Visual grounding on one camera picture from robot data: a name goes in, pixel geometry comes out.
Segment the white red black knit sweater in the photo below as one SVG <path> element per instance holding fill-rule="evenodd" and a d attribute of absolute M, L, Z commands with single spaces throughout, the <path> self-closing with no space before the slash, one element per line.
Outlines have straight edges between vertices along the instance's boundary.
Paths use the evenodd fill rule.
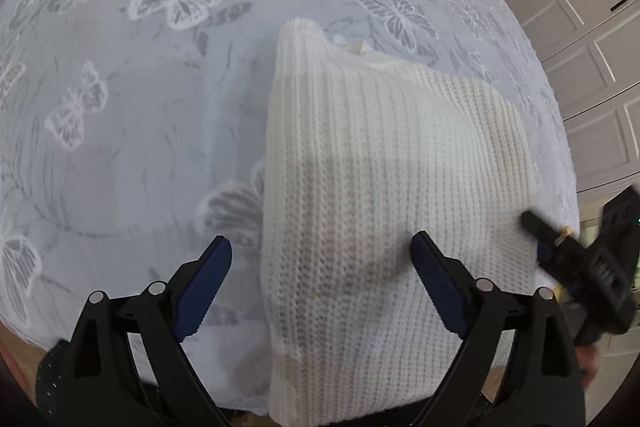
<path fill-rule="evenodd" d="M 432 395 L 459 343 L 413 268 L 412 236 L 527 294 L 535 246 L 518 217 L 535 193 L 521 117 L 495 88 L 287 22 L 260 267 L 271 417 L 322 426 Z"/>

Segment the white panelled wardrobe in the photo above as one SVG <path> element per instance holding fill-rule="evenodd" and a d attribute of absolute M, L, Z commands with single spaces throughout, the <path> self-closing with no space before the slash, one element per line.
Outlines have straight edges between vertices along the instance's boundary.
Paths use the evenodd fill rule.
<path fill-rule="evenodd" d="M 506 0 L 544 66 L 582 198 L 639 178 L 639 0 Z"/>

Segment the grey butterfly bedspread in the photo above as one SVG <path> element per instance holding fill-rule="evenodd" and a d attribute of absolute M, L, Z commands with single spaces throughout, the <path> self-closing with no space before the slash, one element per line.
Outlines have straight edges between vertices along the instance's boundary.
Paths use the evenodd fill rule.
<path fill-rule="evenodd" d="M 266 413 L 259 163 L 294 17 L 495 87 L 522 116 L 541 209 L 577 222 L 559 105 L 504 0 L 2 0 L 7 329 L 50 349 L 94 288 L 138 291 L 224 234 L 233 268 L 186 352 L 222 407 Z"/>

